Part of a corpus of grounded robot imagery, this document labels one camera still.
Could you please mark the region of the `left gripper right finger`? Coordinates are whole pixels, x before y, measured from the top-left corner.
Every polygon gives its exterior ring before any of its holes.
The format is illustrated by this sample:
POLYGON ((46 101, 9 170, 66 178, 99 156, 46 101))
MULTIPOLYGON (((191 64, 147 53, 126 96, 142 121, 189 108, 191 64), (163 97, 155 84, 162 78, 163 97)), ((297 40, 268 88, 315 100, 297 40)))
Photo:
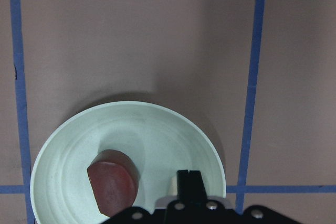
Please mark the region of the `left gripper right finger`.
POLYGON ((202 179, 202 174, 198 170, 189 171, 189 198, 192 203, 203 203, 207 200, 207 193, 202 179))

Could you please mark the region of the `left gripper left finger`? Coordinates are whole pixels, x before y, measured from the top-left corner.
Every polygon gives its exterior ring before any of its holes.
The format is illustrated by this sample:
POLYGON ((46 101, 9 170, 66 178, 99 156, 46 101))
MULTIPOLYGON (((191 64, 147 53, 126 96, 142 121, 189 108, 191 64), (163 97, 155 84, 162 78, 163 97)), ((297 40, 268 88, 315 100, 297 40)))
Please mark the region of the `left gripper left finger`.
POLYGON ((182 202, 188 202, 189 200, 189 171, 178 170, 177 173, 177 198, 182 202))

